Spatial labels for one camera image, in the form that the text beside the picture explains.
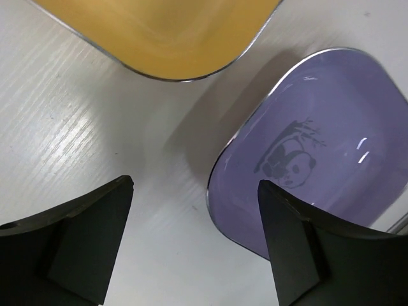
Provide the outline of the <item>purple panda plate front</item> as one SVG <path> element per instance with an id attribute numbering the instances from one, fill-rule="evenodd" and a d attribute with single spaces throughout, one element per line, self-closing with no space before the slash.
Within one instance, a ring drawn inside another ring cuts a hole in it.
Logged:
<path id="1" fill-rule="evenodd" d="M 228 239 L 268 257 L 258 185 L 369 227 L 407 186 L 407 100 L 383 66 L 355 48 L 295 64 L 225 146 L 207 207 Z"/>

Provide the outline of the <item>yellow panda plate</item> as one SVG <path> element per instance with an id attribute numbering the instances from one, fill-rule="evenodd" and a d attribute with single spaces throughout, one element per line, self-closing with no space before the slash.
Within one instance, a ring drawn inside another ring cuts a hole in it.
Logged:
<path id="1" fill-rule="evenodd" d="M 35 7 L 140 75 L 192 82 L 243 56 L 278 1 L 35 1 Z"/>

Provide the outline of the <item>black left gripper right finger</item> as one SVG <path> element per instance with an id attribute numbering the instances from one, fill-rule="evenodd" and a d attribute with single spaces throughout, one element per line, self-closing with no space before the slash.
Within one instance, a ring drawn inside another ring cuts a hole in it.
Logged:
<path id="1" fill-rule="evenodd" d="M 280 305 L 406 305 L 407 237 L 345 221 L 271 181 L 258 203 Z"/>

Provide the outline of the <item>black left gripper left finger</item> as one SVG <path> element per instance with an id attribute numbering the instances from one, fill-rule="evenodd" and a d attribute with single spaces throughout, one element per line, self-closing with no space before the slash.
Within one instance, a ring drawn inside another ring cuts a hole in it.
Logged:
<path id="1" fill-rule="evenodd" d="M 102 305 L 131 208 L 129 175 L 1 225 L 1 305 Z"/>

